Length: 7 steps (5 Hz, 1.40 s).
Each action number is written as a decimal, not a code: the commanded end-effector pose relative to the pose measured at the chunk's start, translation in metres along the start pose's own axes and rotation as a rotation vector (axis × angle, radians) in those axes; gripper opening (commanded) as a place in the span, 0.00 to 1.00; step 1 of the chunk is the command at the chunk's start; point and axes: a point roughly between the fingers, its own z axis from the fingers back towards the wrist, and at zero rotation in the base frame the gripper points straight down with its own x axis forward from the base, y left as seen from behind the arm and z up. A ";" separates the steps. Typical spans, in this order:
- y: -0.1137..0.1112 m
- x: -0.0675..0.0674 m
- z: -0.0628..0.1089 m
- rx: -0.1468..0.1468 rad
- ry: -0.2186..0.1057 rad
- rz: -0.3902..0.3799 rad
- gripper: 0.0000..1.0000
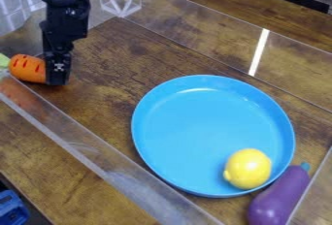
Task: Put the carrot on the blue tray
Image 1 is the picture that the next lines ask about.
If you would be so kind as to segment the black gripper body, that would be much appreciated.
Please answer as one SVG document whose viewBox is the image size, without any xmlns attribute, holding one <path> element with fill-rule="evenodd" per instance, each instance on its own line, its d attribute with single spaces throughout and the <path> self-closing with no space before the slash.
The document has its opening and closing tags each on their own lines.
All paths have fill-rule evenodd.
<svg viewBox="0 0 332 225">
<path fill-rule="evenodd" d="M 46 53 L 68 53 L 72 42 L 87 37 L 90 0 L 43 0 L 46 19 L 40 22 Z"/>
</svg>

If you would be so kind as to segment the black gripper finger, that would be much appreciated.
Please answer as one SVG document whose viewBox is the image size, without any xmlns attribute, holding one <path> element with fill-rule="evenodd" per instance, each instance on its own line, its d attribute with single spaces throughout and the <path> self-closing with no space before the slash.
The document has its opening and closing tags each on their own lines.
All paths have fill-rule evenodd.
<svg viewBox="0 0 332 225">
<path fill-rule="evenodd" d="M 48 85 L 66 85 L 71 70 L 71 55 L 68 53 L 47 52 L 46 61 L 46 83 Z"/>
</svg>

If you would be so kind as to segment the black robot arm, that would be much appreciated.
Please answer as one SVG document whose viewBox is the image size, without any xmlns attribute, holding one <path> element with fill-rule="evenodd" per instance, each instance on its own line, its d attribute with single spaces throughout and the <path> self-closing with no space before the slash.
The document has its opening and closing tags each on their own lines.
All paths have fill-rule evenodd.
<svg viewBox="0 0 332 225">
<path fill-rule="evenodd" d="M 71 72 L 74 41 L 87 37 L 90 0 L 41 0 L 46 19 L 40 22 L 46 83 L 66 85 Z"/>
</svg>

